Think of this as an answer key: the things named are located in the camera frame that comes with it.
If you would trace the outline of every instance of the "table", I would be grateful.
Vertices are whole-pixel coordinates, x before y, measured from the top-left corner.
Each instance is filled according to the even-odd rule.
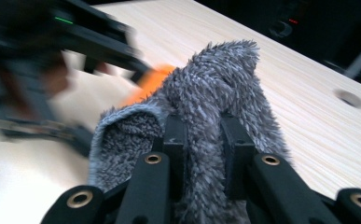
[[[209,42],[253,39],[257,75],[291,150],[296,171],[328,197],[361,188],[361,85],[191,0],[98,7],[130,25],[132,44],[152,66],[187,60]],[[75,55],[66,60],[76,66]],[[93,130],[100,114],[135,88],[120,70],[89,76],[72,70],[72,88],[50,101],[66,122]],[[0,223],[37,223],[67,189],[85,184],[88,161],[69,146],[0,135]]]

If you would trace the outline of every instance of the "green light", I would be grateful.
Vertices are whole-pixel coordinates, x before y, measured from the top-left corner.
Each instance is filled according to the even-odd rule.
[[[59,18],[59,17],[55,17],[55,20],[58,20],[58,21],[64,21],[64,22],[67,22],[67,23],[69,23],[69,24],[73,24],[73,22],[72,22],[72,21],[67,21],[67,20],[62,19],[62,18]]]

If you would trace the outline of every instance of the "orange object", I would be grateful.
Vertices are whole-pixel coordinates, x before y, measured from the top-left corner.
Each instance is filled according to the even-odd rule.
[[[146,72],[138,81],[137,85],[140,87],[139,90],[133,92],[131,96],[125,99],[125,101],[121,104],[125,105],[133,105],[136,103],[140,103],[145,98],[150,96],[154,91],[156,91],[163,80],[172,73],[175,69],[174,66],[169,64],[161,65],[156,69],[151,69]]]

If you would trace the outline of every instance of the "towel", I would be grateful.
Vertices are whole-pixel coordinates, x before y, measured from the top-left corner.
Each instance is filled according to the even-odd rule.
[[[245,201],[228,200],[224,192],[221,114],[239,119],[257,151],[290,160],[255,75],[257,52],[254,41],[209,44],[142,103],[104,112],[91,144],[89,184],[108,191],[131,178],[137,158],[176,113],[187,126],[189,157],[183,197],[173,204],[175,222],[249,223]]]

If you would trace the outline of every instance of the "red led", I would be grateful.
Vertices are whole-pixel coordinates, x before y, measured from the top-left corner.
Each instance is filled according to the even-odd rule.
[[[289,21],[290,21],[290,22],[292,22],[292,23],[294,23],[294,24],[299,24],[299,22],[298,22],[298,21],[293,20],[293,19],[289,19]]]

